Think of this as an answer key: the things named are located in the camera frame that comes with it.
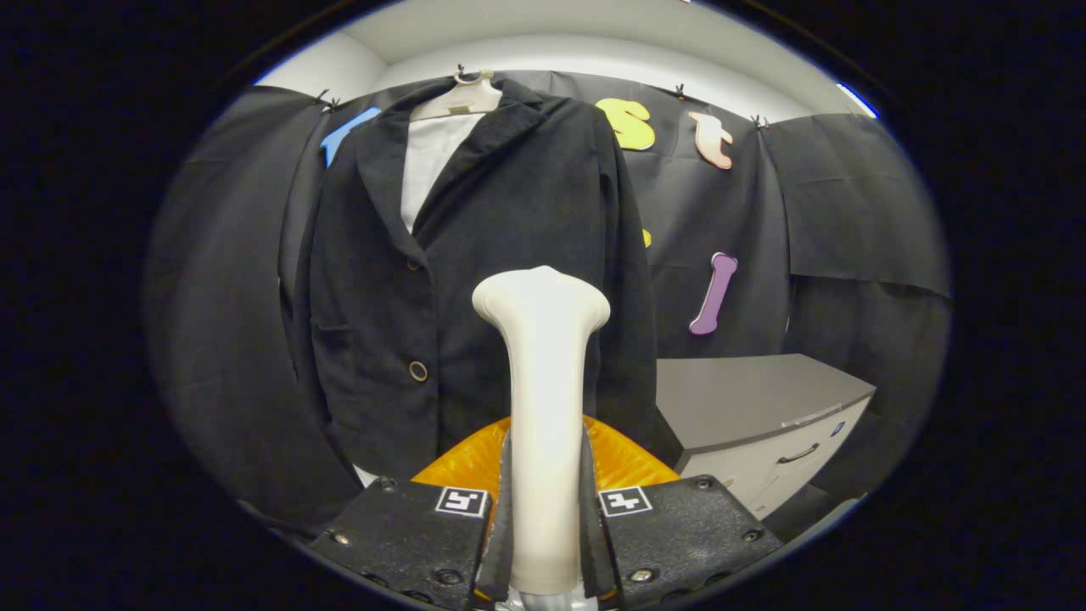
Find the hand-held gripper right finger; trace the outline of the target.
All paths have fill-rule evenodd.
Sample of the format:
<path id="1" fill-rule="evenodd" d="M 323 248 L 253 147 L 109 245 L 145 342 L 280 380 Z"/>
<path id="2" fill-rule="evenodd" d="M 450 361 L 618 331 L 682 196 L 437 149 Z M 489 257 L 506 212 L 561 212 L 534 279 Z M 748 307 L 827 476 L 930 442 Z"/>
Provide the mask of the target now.
<path id="1" fill-rule="evenodd" d="M 581 567 L 602 610 L 693 606 L 782 548 L 720 480 L 675 475 L 613 427 L 583 424 Z"/>

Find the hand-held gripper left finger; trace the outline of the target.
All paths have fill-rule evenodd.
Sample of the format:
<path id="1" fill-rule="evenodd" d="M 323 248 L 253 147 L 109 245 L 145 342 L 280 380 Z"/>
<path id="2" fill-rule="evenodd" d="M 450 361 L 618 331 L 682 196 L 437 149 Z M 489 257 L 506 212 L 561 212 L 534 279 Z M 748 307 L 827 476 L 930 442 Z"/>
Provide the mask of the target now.
<path id="1" fill-rule="evenodd" d="M 512 583 L 509 429 L 504 418 L 414 476 L 375 480 L 323 527 L 310 553 L 386 596 L 492 610 Z"/>

